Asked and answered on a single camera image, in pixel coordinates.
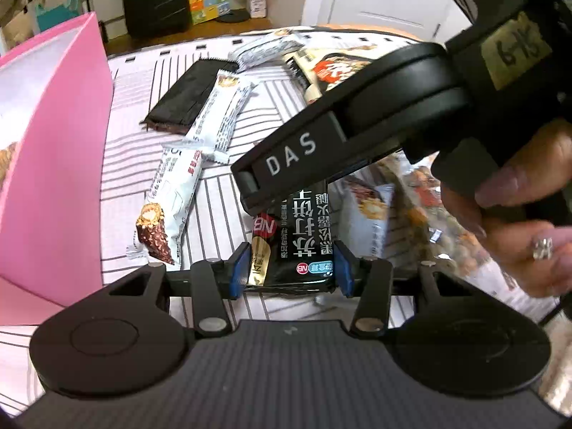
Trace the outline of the white door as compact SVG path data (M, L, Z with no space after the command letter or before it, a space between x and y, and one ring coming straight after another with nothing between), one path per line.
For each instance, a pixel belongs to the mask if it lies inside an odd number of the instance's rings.
M317 22L390 27L441 44L469 26L454 0L322 0Z

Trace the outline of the chocolate nut bar wrapper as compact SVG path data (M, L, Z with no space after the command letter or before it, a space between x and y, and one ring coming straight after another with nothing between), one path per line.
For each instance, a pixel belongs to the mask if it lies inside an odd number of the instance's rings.
M143 206L135 222L128 258L182 265L182 238L204 164L203 149L193 142L163 147Z

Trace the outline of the instant noodle packet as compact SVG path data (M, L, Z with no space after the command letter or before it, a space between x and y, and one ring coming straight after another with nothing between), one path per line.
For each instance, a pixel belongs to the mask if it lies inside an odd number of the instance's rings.
M362 41L349 48L306 45L282 60L309 105L374 60L404 46L406 42L390 37L380 42Z

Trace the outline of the dark seaweed snack packet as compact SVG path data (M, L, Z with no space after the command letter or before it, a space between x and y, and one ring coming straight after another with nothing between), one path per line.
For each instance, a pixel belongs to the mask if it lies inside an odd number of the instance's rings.
M201 112L220 71L236 73L237 62L200 59L177 80L140 122L158 132L186 135Z

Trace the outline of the teal shopping bag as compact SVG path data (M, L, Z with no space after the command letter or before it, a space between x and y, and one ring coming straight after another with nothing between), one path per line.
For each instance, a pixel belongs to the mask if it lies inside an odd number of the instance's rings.
M41 4L36 6L36 17L41 32L77 16L79 16L79 0L67 0L65 4L51 9L45 9Z

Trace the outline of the silver snack bar wrapper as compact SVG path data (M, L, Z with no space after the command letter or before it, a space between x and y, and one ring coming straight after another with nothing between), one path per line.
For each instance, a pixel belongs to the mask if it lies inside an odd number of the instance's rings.
M229 59L243 72L295 52L305 46L301 36L289 29L278 29L241 45L229 53Z

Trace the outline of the small bag of mixed nuts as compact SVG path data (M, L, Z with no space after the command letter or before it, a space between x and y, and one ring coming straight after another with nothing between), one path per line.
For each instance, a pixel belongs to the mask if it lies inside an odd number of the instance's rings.
M518 286L445 209L432 163L429 156L412 165L396 152L331 182L334 238L357 258L385 258L404 269L439 261L489 295L509 299Z

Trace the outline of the white snack bar wrapper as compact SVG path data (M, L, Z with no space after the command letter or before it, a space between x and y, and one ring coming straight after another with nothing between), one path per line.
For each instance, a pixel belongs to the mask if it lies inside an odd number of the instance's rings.
M182 140L183 145L200 148L207 160L227 165L237 116L254 87L255 83L245 75L219 70L207 102Z

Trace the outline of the black cracker packet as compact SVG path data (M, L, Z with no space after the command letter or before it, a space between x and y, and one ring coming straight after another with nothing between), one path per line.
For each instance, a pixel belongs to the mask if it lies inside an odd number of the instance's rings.
M247 287L285 295L335 288L330 199L324 181L294 192L254 218Z

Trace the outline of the pink storage box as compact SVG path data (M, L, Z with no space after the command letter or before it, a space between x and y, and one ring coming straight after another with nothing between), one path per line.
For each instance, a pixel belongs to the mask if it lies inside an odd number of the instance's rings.
M1 58L1 323L37 325L99 290L113 79L94 14Z

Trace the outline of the striped bed sheet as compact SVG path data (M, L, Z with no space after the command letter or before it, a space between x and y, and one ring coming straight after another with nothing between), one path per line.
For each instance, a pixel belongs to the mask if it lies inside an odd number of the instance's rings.
M116 281L140 266L140 260L125 254L132 220L151 186L163 147L172 140L170 134L142 128L140 119L184 70L200 59L224 55L230 44L228 38L212 39L110 60L114 97L101 184L101 274L105 283ZM241 156L304 106L298 86L277 63L255 69L252 79L254 92L238 116L230 143L233 158ZM215 255L226 257L249 239L251 233L251 220L241 208L230 168L207 164L183 238L184 263L190 265ZM556 306L553 299L535 299L519 287L518 290L507 300L493 298L534 321ZM337 292L293 296L248 292L227 301L225 308L232 324L240 328L255 321L279 321L283 325L308 321L317 328L332 328L349 324L356 305L355 300ZM43 396L28 355L36 326L6 325L1 329L1 407L10 416L21 414ZM294 403L310 405L321 401L325 391L330 390L335 397L332 427L355 426L357 421L350 411L362 403L388 408L396 416L411 415L417 409L411 394L413 382L399 372L386 354L370 356L365 370L357 377L339 381L333 381L325 373L312 374L314 360L313 354L301 349L288 352L285 362L298 364L301 370L285 381L280 377L280 365L272 364L254 347L245 345L237 369L213 380L222 401L194 396L192 406L196 410L213 409L213 415L206 420L208 428L226 424L231 416L240 420L254 416L261 426L277 426L287 417L281 408L284 391L291 392Z

